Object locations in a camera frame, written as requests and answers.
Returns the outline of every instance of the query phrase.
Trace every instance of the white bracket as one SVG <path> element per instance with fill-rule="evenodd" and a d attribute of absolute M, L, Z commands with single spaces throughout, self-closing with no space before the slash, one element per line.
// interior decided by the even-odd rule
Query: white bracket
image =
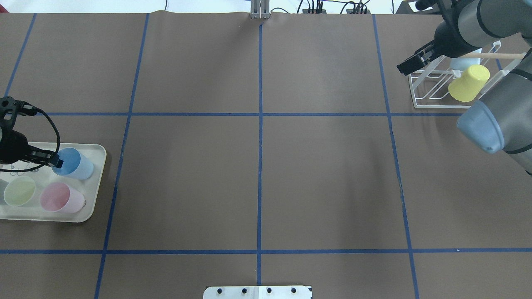
<path fill-rule="evenodd" d="M 251 0 L 251 18 L 269 19 L 270 0 Z"/>
<path fill-rule="evenodd" d="M 311 286 L 208 287 L 203 299 L 312 299 Z"/>

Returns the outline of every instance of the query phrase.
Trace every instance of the white mounting plate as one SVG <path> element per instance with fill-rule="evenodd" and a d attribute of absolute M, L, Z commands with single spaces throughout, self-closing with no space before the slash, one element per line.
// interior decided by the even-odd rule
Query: white mounting plate
<path fill-rule="evenodd" d="M 312 299 L 311 286 L 209 287 L 203 299 Z"/>
<path fill-rule="evenodd" d="M 43 150 L 54 151 L 55 143 L 41 143 L 29 142 L 29 145 L 41 148 Z M 72 214 L 47 212 L 39 204 L 39 195 L 34 195 L 33 198 L 24 206 L 9 206 L 0 197 L 0 219 L 11 220 L 36 220 L 36 221 L 59 221 L 59 222 L 83 222 L 90 218 L 94 212 L 96 204 L 96 197 L 98 195 L 99 185 L 102 180 L 103 167 L 107 153 L 103 146 L 99 144 L 75 144 L 62 143 L 60 148 L 73 147 L 79 150 L 85 157 L 94 164 L 93 175 L 86 180 L 78 180 L 56 175 L 52 168 L 44 166 L 39 168 L 36 172 L 22 172 L 22 173 L 8 173 L 0 172 L 0 179 L 7 182 L 14 180 L 20 176 L 28 176 L 35 180 L 39 186 L 47 186 L 52 182 L 63 182 L 72 188 L 80 191 L 87 203 L 81 211 Z M 16 162 L 11 165 L 3 165 L 5 169 L 27 169 L 35 166 L 35 164 L 28 162 Z"/>

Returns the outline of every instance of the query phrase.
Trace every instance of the white floor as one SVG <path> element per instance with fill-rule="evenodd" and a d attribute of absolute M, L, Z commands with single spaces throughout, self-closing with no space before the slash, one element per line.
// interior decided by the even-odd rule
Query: white floor
<path fill-rule="evenodd" d="M 401 0 L 395 0 L 395 9 Z M 270 8 L 282 7 L 295 13 L 300 0 L 270 0 Z M 9 12 L 44 13 L 147 13 L 164 10 L 165 0 L 0 0 Z M 343 3 L 327 2 L 323 8 L 327 13 L 339 13 Z M 369 10 L 376 14 L 391 14 L 392 0 L 370 0 Z M 168 0 L 167 10 L 171 12 L 224 13 L 250 11 L 247 0 Z M 303 1 L 302 9 L 308 7 Z"/>

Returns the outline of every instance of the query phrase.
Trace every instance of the yellow cup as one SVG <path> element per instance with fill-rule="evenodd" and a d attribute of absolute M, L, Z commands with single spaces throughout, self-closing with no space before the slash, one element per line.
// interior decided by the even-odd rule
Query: yellow cup
<path fill-rule="evenodd" d="M 449 93 L 460 102 L 471 102 L 489 79 L 489 70 L 480 64 L 468 67 L 460 78 L 449 84 Z"/>

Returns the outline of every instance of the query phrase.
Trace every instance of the pink cup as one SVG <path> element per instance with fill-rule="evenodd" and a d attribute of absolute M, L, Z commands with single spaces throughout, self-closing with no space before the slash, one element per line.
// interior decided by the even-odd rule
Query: pink cup
<path fill-rule="evenodd" d="M 83 194 L 63 182 L 53 182 L 40 195 L 40 205 L 48 212 L 76 213 L 85 206 Z"/>

